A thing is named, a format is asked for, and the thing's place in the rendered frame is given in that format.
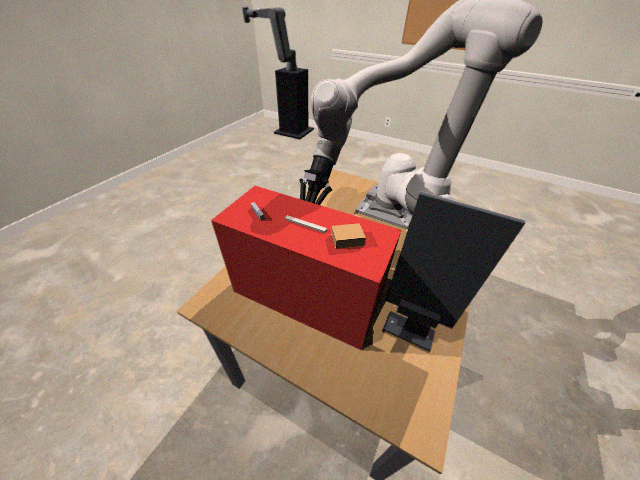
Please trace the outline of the small tan cardboard box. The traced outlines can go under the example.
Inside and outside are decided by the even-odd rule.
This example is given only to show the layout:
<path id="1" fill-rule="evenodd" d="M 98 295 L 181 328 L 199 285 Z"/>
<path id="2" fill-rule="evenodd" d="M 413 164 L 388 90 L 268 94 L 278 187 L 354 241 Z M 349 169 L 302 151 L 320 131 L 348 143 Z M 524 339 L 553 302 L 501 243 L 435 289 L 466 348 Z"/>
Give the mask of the small tan cardboard box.
<path id="1" fill-rule="evenodd" d="M 332 226 L 331 235 L 335 248 L 365 245 L 366 237 L 360 223 Z"/>

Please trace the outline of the red tool chest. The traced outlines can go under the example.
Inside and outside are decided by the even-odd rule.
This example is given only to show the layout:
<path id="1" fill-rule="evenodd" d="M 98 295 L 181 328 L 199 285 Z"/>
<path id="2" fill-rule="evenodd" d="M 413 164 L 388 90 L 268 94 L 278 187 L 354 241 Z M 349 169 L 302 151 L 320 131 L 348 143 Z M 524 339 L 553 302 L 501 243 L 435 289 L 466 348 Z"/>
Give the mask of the red tool chest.
<path id="1" fill-rule="evenodd" d="M 234 292 L 362 349 L 400 229 L 258 186 L 211 222 Z M 357 223 L 365 245 L 335 248 L 332 226 Z"/>

